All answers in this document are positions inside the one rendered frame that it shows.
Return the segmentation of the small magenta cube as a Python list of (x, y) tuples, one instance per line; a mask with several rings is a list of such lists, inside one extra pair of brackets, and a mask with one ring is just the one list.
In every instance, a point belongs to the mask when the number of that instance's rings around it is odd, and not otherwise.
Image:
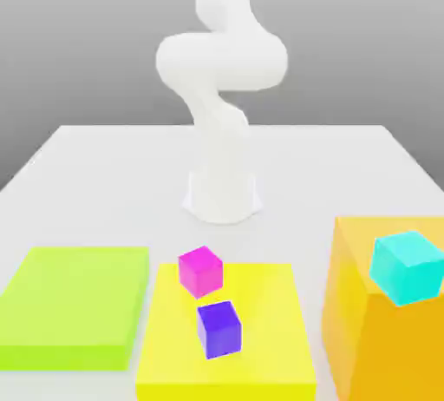
[(224, 263), (207, 246), (202, 246), (178, 258), (180, 284), (200, 299), (220, 289), (224, 284)]

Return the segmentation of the small purple cube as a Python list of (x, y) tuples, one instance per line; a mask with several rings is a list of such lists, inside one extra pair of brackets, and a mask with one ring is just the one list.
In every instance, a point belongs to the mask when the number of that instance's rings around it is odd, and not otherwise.
[(199, 306), (197, 332), (206, 359), (242, 350), (242, 323), (230, 300)]

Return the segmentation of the small cyan cube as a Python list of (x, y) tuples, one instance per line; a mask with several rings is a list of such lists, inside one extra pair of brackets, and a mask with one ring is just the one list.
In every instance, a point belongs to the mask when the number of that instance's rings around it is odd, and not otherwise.
[(444, 252), (417, 231), (375, 240), (369, 277), (395, 304), (406, 306), (439, 296)]

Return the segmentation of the large yellow box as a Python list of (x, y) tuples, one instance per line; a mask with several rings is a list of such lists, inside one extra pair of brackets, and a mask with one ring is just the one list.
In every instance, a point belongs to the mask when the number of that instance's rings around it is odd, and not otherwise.
[[(199, 306), (230, 300), (242, 350), (208, 359)], [(158, 268), (141, 347), (137, 401), (315, 401), (316, 374), (289, 264), (227, 263), (224, 285), (195, 299), (178, 267)]]

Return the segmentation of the large lime green box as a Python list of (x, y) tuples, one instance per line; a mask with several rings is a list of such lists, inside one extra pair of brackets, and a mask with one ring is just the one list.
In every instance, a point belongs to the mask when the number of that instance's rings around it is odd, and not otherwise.
[(145, 247), (33, 247), (0, 295), (0, 371), (125, 371)]

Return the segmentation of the large orange box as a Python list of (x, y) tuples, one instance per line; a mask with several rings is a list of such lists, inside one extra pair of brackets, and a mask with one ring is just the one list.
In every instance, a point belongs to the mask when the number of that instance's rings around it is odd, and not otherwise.
[(410, 230), (444, 252), (444, 216), (336, 217), (322, 338), (340, 401), (444, 401), (444, 284), (398, 307), (369, 277), (375, 239)]

